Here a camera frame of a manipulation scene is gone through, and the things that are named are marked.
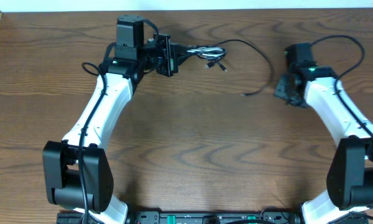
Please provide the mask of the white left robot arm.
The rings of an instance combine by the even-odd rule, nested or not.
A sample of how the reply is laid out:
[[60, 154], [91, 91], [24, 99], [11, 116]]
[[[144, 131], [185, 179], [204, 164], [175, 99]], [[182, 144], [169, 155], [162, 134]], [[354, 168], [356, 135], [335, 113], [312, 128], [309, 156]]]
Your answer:
[[145, 40], [145, 24], [157, 29], [141, 16], [118, 17], [117, 40], [107, 46], [103, 61], [93, 66], [97, 83], [86, 108], [60, 142], [49, 141], [43, 149], [47, 199], [80, 212], [80, 223], [126, 222], [128, 207], [113, 195], [106, 157], [109, 138], [144, 75], [156, 71], [171, 77], [192, 49], [158, 32]]

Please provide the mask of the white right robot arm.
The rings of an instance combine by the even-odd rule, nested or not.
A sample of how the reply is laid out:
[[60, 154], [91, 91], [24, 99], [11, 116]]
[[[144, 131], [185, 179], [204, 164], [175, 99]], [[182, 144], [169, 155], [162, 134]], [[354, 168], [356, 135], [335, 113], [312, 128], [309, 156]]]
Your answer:
[[326, 190], [301, 205], [294, 223], [342, 223], [367, 220], [373, 208], [373, 124], [343, 90], [329, 66], [319, 66], [310, 43], [285, 49], [287, 71], [274, 95], [288, 105], [313, 108], [328, 129], [336, 152]]

